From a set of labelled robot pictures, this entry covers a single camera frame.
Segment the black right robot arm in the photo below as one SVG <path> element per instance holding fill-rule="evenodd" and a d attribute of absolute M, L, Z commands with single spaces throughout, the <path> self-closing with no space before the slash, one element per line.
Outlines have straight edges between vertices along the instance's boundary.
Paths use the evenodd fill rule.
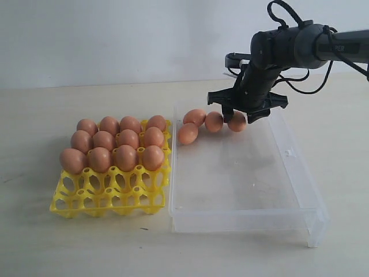
<path fill-rule="evenodd" d="M 327 62 L 339 61 L 365 77 L 368 69 L 368 30 L 334 32 L 327 25 L 303 23 L 301 27 L 279 27 L 256 33 L 249 54 L 229 53 L 225 67 L 239 69 L 233 87 L 208 93 L 208 104 L 217 103 L 225 122 L 235 111 L 246 113 L 248 123 L 267 117 L 272 108 L 286 108 L 286 96 L 272 92 L 281 76 L 291 68 L 317 69 Z"/>

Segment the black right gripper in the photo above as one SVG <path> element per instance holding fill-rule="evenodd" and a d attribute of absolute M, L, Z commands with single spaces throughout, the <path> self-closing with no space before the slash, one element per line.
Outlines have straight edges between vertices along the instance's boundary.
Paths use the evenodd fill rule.
<path fill-rule="evenodd" d="M 272 66 L 259 69 L 252 62 L 243 65 L 234 86 L 208 93 L 208 105 L 221 105 L 224 121 L 230 121 L 234 110 L 247 113 L 247 122 L 251 124 L 270 115 L 270 108 L 286 108 L 286 96 L 272 92 L 272 87 L 283 71 L 282 67 Z"/>

